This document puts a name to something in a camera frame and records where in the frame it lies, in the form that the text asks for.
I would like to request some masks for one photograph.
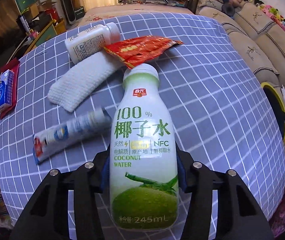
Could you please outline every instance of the blue plaid tablecloth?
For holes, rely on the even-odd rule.
[[[184,45],[166,50],[151,64],[160,78],[159,92],[171,114],[175,137],[182,150],[210,169],[234,169],[247,184],[269,219],[285,185],[285,158],[281,134],[258,80],[235,51],[223,27],[207,17],[147,13],[95,22],[63,33],[20,59],[18,102],[0,120],[0,188],[13,222],[41,180],[52,169],[78,168],[108,147],[110,134],[82,141],[37,166],[32,147],[34,133],[105,107],[113,116],[124,90],[124,69],[114,73],[80,106],[68,113],[47,99],[50,86],[72,66],[64,40],[95,26],[115,22],[122,39],[159,35]],[[166,230],[129,232],[110,218],[108,190],[97,194],[97,206],[106,239],[177,240],[186,219],[190,194],[179,194],[179,218]],[[69,231],[76,239],[73,192],[69,192]],[[215,236],[217,194],[209,238]]]

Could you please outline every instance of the box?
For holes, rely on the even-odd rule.
[[[31,22],[33,18],[37,17],[39,14],[37,3],[29,6],[28,11],[26,11],[23,16],[26,18],[27,22]]]
[[[0,75],[0,113],[12,104],[13,76],[11,70],[6,70]]]
[[[56,2],[52,2],[51,0],[46,0],[38,6],[38,10],[40,12],[46,11],[47,9],[50,9]]]
[[[84,15],[85,15],[83,6],[81,6],[79,9],[75,10],[74,12],[75,12],[76,20],[79,20],[80,18],[84,17]]]
[[[55,26],[55,30],[56,30],[57,35],[66,32],[65,21],[62,20],[60,23],[58,23],[58,24]]]

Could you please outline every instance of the coconut illustration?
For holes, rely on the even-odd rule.
[[[178,175],[167,183],[145,179],[126,172],[128,179],[142,182],[115,197],[113,218],[122,228],[161,229],[171,226],[177,218],[177,192],[173,188]]]

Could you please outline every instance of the white cloth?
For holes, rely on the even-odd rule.
[[[111,74],[124,64],[102,50],[73,66],[56,83],[52,84],[48,99],[72,112]]]

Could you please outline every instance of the white cap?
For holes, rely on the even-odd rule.
[[[150,74],[159,80],[157,70],[152,65],[142,63],[142,64],[134,67],[133,69],[129,69],[129,68],[126,69],[126,71],[124,72],[123,82],[127,77],[129,77],[133,74],[138,74],[138,73]]]
[[[115,23],[111,22],[111,23],[107,23],[106,26],[110,30],[110,34],[111,34],[110,35],[110,42],[113,44],[113,43],[120,41],[120,32],[119,32],[117,25]]]

